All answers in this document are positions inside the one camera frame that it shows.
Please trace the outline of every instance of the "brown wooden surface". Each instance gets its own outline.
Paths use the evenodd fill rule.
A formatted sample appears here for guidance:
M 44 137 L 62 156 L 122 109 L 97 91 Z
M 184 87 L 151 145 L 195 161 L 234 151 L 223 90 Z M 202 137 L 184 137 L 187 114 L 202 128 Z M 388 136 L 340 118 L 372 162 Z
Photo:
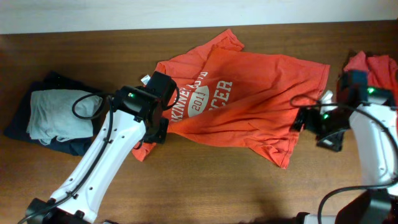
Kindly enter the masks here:
M 245 51 L 286 54 L 331 65 L 328 88 L 350 50 L 398 58 L 397 21 L 232 27 Z M 204 44 L 225 27 L 0 35 L 0 127 L 4 129 L 34 80 L 49 70 L 114 91 L 140 85 L 158 61 Z M 0 223 L 15 223 L 34 197 L 47 200 L 80 158 L 0 137 Z M 315 213 L 321 198 L 358 184 L 356 144 L 344 151 L 315 147 L 304 132 L 282 170 L 250 149 L 210 147 L 174 134 L 145 162 L 128 155 L 111 183 L 97 221 L 120 223 L 238 223 Z M 357 192 L 333 197 L 336 213 Z

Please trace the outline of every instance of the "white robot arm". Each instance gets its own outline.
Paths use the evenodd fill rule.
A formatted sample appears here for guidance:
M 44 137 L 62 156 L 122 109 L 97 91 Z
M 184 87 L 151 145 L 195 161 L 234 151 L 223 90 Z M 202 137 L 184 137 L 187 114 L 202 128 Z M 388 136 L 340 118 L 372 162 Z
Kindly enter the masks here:
M 177 90 L 167 75 L 155 72 L 145 87 L 124 86 L 108 97 L 109 112 L 96 139 L 76 169 L 50 197 L 48 202 L 37 198 L 28 206 L 26 217 L 19 223 L 93 223 L 101 201 L 113 177 L 131 149 L 143 142 L 164 143 L 168 119 L 162 112 L 174 104 L 168 103 Z M 73 105 L 90 94 L 77 100 Z
M 317 135 L 317 146 L 341 151 L 344 132 L 352 129 L 357 141 L 363 185 L 336 189 L 321 201 L 318 215 L 300 214 L 304 224 L 396 223 L 398 146 L 397 111 L 392 92 L 368 86 L 367 73 L 349 71 L 338 80 L 337 103 L 326 93 L 315 106 L 298 106 L 294 129 Z M 366 190 L 337 216 L 321 216 L 326 200 L 347 190 Z

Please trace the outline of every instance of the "black cable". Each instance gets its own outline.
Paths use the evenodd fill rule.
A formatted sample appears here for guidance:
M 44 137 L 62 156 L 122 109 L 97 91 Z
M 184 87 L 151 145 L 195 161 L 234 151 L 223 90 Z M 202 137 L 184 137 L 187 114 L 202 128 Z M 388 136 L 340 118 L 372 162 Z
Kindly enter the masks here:
M 166 108 L 164 110 L 171 109 L 174 105 L 177 104 L 178 100 L 180 99 L 180 89 L 176 86 L 175 90 L 177 91 L 177 97 L 175 98 L 174 103 L 172 105 L 170 105 L 170 106 L 166 106 Z
M 95 118 L 98 118 L 99 116 L 101 116 L 101 114 L 104 112 L 105 107 L 104 107 L 104 102 L 102 102 L 101 106 L 99 106 L 99 110 L 98 110 L 93 116 L 91 116 L 91 117 L 83 117 L 83 116 L 80 116 L 80 115 L 78 115 L 78 114 L 76 113 L 76 111 L 75 111 L 76 105 L 77 105 L 80 101 L 84 100 L 85 98 L 91 97 L 91 96 L 114 96 L 114 94 L 113 94 L 113 93 L 91 93 L 91 94 L 89 94 L 89 95 L 85 95 L 85 96 L 82 96 L 81 98 L 77 99 L 77 100 L 73 103 L 73 105 L 72 105 L 72 113 L 73 113 L 76 117 L 78 117 L 78 118 L 80 118 L 80 119 L 95 119 Z
M 295 105 L 293 104 L 294 99 L 298 98 L 298 97 L 304 97 L 304 98 L 308 98 L 314 102 L 317 102 L 317 104 L 315 105 Z M 297 107 L 297 108 L 320 108 L 322 106 L 338 106 L 340 108 L 344 108 L 347 110 L 351 110 L 351 111 L 355 111 L 357 113 L 360 113 L 366 117 L 368 117 L 369 119 L 371 119 L 372 121 L 374 121 L 377 125 L 380 126 L 380 128 L 382 129 L 383 132 L 385 132 L 385 134 L 387 135 L 387 137 L 389 138 L 389 141 L 392 144 L 392 147 L 394 148 L 395 152 L 396 152 L 396 156 L 398 157 L 398 145 L 394 140 L 394 137 L 392 136 L 391 132 L 388 130 L 388 128 L 385 127 L 385 125 L 379 121 L 377 118 L 375 118 L 374 116 L 370 115 L 369 113 L 363 111 L 363 110 L 359 110 L 357 108 L 353 108 L 352 106 L 348 106 L 342 103 L 327 103 L 327 104 L 321 104 L 320 101 L 309 97 L 307 95 L 297 95 L 294 96 L 293 98 L 290 99 L 290 105 Z M 395 177 L 395 179 L 392 180 L 392 182 L 388 183 L 388 184 L 378 184 L 378 185 L 359 185 L 359 186 L 351 186 L 351 187 L 342 187 L 336 190 L 333 190 L 331 192 L 329 192 L 328 194 L 326 194 L 324 196 L 324 198 L 321 200 L 319 207 L 318 207 L 318 224 L 322 224 L 322 209 L 323 206 L 325 205 L 326 201 L 333 195 L 336 195 L 338 193 L 341 192 L 346 192 L 349 190 L 379 190 L 379 189 L 386 189 L 388 187 L 392 187 L 393 185 L 398 183 L 398 178 Z
M 76 192 L 79 191 L 79 189 L 81 188 L 81 186 L 83 186 L 83 184 L 86 182 L 86 180 L 90 177 L 92 171 L 94 170 L 95 166 L 97 165 L 98 161 L 101 159 L 102 154 L 105 151 L 106 146 L 109 143 L 109 139 L 111 138 L 111 133 L 112 133 L 112 127 L 113 127 L 113 105 L 112 105 L 112 95 L 113 94 L 109 94 L 109 93 L 93 93 L 93 94 L 89 94 L 86 96 L 81 97 L 80 99 L 76 100 L 76 102 L 73 104 L 72 106 L 72 112 L 75 116 L 81 118 L 81 119 L 94 119 L 97 118 L 100 114 L 94 115 L 92 117 L 82 117 L 79 116 L 78 114 L 76 114 L 75 111 L 75 106 L 77 103 L 79 103 L 81 100 L 84 100 L 87 97 L 90 96 L 100 96 L 100 95 L 106 95 L 108 96 L 108 103 L 109 103 L 109 126 L 108 126 L 108 132 L 106 134 L 106 137 L 104 139 L 104 144 L 102 145 L 102 148 L 99 150 L 98 155 L 96 156 L 94 162 L 92 163 L 92 165 L 90 166 L 90 168 L 88 169 L 87 173 L 85 174 L 85 176 L 82 178 L 82 180 L 79 182 L 79 184 L 71 191 L 71 192 L 66 192 L 67 196 L 64 197 L 63 199 L 59 200 L 58 202 L 55 202 L 53 205 L 49 205 L 33 214 L 30 214 L 29 216 L 21 219 L 18 224 L 23 224 L 24 222 L 27 222 L 28 220 L 36 217 L 37 215 L 40 215 L 42 213 L 48 212 L 49 210 L 61 205 L 62 203 L 66 202 L 67 200 L 69 200 L 71 197 L 73 197 Z

